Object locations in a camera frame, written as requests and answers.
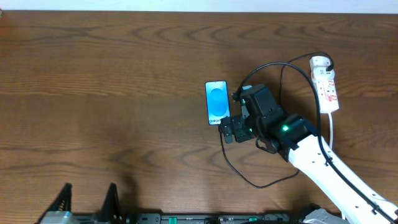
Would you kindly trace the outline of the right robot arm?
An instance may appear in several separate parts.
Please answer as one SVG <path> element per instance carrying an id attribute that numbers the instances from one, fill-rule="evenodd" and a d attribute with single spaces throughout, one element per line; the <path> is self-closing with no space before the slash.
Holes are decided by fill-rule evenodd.
<path id="1" fill-rule="evenodd" d="M 242 113 L 221 119 L 226 143 L 255 139 L 256 146 L 280 154 L 308 176 L 349 223 L 397 223 L 397 205 L 365 184 L 329 147 L 311 123 L 287 114 L 263 84 L 236 94 Z"/>

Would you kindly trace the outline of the blue Galaxy smartphone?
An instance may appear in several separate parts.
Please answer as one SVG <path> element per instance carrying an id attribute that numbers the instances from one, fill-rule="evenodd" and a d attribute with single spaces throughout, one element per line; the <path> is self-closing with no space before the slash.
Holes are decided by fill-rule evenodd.
<path id="1" fill-rule="evenodd" d="M 219 125 L 221 119 L 230 117 L 228 86 L 224 80 L 205 83 L 208 124 Z"/>

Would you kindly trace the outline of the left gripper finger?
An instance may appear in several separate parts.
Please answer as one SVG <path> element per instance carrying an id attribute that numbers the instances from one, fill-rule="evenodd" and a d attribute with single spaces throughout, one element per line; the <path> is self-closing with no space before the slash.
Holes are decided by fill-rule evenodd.
<path id="1" fill-rule="evenodd" d="M 72 184 L 66 183 L 53 203 L 48 207 L 48 212 L 70 212 L 72 209 Z"/>
<path id="2" fill-rule="evenodd" d="M 115 183 L 109 185 L 103 206 L 98 215 L 99 218 L 120 218 L 118 191 Z"/>

